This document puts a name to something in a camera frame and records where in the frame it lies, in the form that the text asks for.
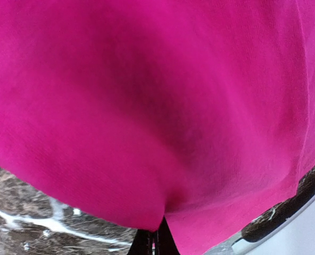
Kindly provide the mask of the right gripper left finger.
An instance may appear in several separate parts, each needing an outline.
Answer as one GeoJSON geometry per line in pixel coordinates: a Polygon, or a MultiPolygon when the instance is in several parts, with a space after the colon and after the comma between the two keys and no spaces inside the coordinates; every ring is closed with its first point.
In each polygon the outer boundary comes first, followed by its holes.
{"type": "Polygon", "coordinates": [[[138,229],[128,255],[152,255],[154,234],[150,231],[138,229]]]}

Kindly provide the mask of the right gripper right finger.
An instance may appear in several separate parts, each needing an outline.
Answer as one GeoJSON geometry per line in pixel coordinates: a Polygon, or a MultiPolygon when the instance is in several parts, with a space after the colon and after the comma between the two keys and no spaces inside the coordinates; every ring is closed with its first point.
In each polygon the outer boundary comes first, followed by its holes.
{"type": "Polygon", "coordinates": [[[179,255],[165,217],[154,233],[154,252],[157,255],[179,255]]]}

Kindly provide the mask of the red garment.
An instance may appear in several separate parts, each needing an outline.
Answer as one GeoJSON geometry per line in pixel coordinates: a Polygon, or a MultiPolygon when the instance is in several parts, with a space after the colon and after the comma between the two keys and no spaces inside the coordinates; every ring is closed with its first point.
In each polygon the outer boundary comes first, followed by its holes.
{"type": "Polygon", "coordinates": [[[203,254],[315,165],[315,1],[0,1],[0,167],[203,254]]]}

